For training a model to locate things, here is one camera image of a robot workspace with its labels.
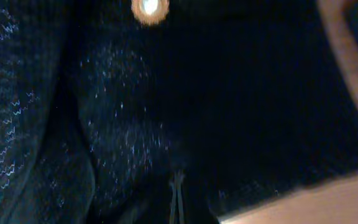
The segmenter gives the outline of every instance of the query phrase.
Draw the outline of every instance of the wooden surface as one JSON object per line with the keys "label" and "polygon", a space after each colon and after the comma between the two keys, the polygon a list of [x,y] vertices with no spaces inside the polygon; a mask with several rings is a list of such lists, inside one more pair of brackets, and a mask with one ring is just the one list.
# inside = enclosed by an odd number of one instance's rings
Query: wooden surface
{"label": "wooden surface", "polygon": [[[346,85],[358,107],[358,46],[343,15],[354,0],[318,0],[329,43]],[[230,219],[225,224],[358,224],[358,175],[339,179],[314,190],[268,203]]]}

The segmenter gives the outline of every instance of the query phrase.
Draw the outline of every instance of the brown surface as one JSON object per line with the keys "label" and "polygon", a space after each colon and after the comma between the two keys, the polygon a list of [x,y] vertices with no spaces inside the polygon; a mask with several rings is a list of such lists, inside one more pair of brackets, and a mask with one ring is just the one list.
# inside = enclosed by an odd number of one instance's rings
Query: brown surface
{"label": "brown surface", "polygon": [[[318,0],[331,48],[358,106],[358,46],[345,23],[343,9],[353,0]],[[358,175],[268,203],[225,224],[358,224]]]}

